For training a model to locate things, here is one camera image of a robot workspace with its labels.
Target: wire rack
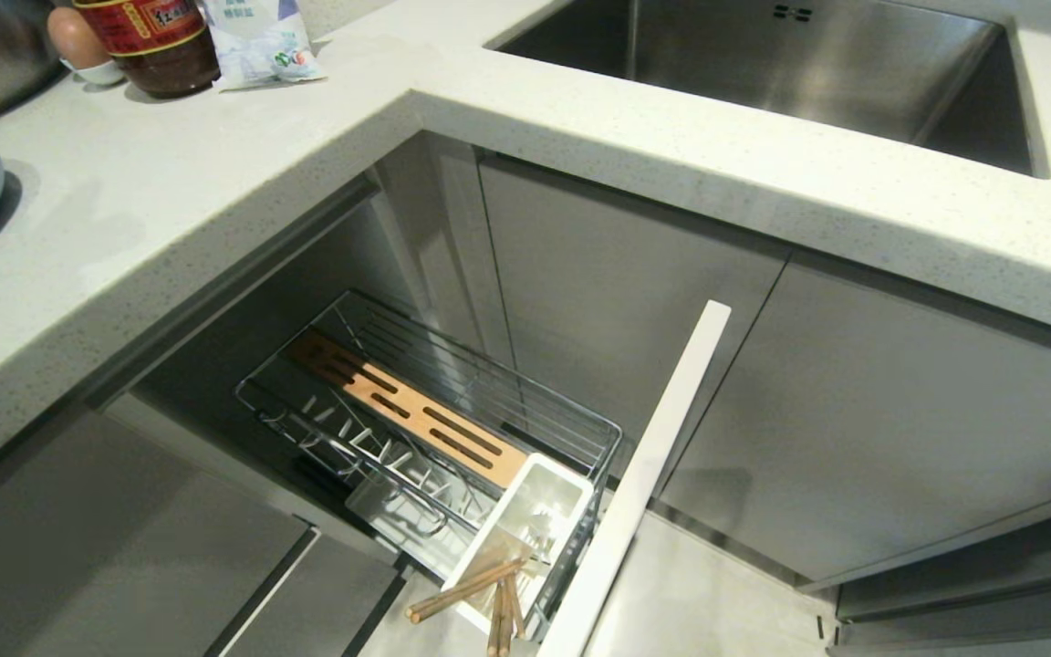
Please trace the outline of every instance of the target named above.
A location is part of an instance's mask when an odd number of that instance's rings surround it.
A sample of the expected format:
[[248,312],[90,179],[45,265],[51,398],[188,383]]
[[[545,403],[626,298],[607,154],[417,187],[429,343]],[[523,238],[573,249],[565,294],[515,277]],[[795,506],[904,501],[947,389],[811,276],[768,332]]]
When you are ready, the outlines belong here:
[[[595,499],[531,611],[541,614],[544,628],[595,529],[599,494],[622,437],[619,426],[363,292],[339,295],[294,340],[310,329],[521,452],[543,453],[591,480]],[[243,379],[234,395],[264,426],[350,486],[348,508],[438,577],[449,577],[504,491],[314,377],[287,357],[288,345]]]

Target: red bottle label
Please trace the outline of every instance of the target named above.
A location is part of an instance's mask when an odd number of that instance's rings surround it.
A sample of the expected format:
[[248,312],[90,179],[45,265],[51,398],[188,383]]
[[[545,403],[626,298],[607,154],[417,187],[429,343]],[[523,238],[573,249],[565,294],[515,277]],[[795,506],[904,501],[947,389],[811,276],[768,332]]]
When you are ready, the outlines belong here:
[[116,58],[166,50],[205,30],[190,0],[112,0],[75,3],[104,49]]

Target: quartz countertop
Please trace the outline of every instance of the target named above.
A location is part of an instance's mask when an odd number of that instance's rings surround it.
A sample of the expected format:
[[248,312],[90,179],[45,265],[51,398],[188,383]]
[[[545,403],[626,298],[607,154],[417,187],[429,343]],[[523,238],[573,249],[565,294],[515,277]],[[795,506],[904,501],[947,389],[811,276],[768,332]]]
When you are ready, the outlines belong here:
[[1051,325],[1051,4],[964,9],[1010,26],[1046,179],[486,48],[559,4],[397,0],[328,35],[324,82],[152,101],[63,79],[1,116],[0,446],[421,129]]

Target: sauce bottle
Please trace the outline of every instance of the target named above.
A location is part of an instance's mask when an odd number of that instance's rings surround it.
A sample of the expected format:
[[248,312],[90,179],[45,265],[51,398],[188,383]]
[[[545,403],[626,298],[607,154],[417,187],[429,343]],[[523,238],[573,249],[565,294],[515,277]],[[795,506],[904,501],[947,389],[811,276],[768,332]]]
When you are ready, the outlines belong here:
[[104,49],[156,99],[200,91],[218,77],[218,56],[192,0],[76,0]]

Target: open cabinet door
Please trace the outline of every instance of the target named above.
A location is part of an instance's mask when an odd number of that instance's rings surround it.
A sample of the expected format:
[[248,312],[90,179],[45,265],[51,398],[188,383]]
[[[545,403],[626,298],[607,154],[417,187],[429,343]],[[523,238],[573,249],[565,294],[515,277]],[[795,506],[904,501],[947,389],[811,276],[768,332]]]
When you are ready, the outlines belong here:
[[611,505],[578,567],[562,607],[542,641],[539,657],[577,656],[595,632],[602,604],[624,560],[635,531],[639,528],[647,500],[660,478],[684,416],[704,378],[716,345],[733,308],[716,302],[705,305],[688,344],[680,353],[659,406],[647,420],[646,430],[626,466]]

